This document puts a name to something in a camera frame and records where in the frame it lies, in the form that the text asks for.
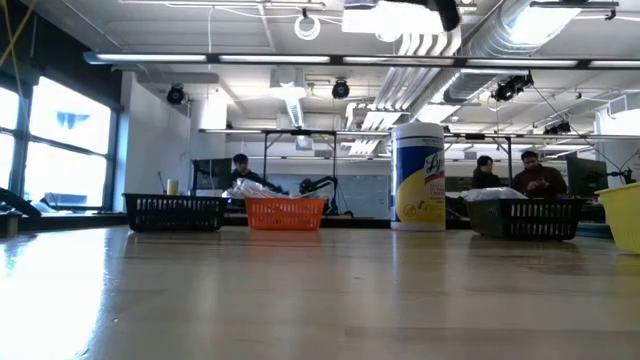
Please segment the security camera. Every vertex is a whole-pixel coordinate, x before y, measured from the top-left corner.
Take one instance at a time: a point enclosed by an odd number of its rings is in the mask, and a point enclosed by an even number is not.
[[[349,97],[349,85],[347,85],[347,80],[336,80],[336,84],[333,85],[331,95],[333,95],[334,99],[338,100],[346,99],[347,97]]]
[[[171,105],[182,105],[187,101],[187,95],[184,93],[182,84],[173,84],[167,93],[167,101]]]

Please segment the plastic basket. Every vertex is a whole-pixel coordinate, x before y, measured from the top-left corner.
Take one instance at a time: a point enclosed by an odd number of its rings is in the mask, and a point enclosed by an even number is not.
[[[471,229],[511,240],[571,240],[576,236],[580,200],[486,200],[467,204]]]
[[[133,231],[216,231],[227,199],[204,196],[124,194]]]
[[[616,246],[625,251],[640,254],[640,183],[597,192],[607,213]]]
[[[317,230],[324,199],[245,199],[249,226],[256,230]]]

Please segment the dark hair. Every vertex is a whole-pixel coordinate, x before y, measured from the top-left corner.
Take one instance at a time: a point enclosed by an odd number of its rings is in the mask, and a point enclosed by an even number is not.
[[[493,159],[490,156],[482,155],[478,158],[477,164],[478,166],[487,166],[489,162],[493,163]]]
[[[237,154],[236,156],[233,157],[234,164],[248,163],[248,162],[249,162],[249,158],[245,154]]]
[[[538,154],[536,154],[533,151],[527,150],[525,152],[522,153],[522,155],[520,156],[520,159],[522,159],[522,161],[524,161],[524,159],[529,159],[529,158],[538,158]]]

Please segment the orange basket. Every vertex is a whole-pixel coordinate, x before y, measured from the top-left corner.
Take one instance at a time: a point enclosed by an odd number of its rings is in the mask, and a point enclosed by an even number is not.
[[[249,226],[256,230],[317,230],[324,212],[324,199],[244,200]]]

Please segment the disinfecting wipes container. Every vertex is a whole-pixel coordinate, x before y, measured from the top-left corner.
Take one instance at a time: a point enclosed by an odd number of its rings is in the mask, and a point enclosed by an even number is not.
[[[391,134],[391,228],[444,231],[444,132],[437,124],[413,122]]]

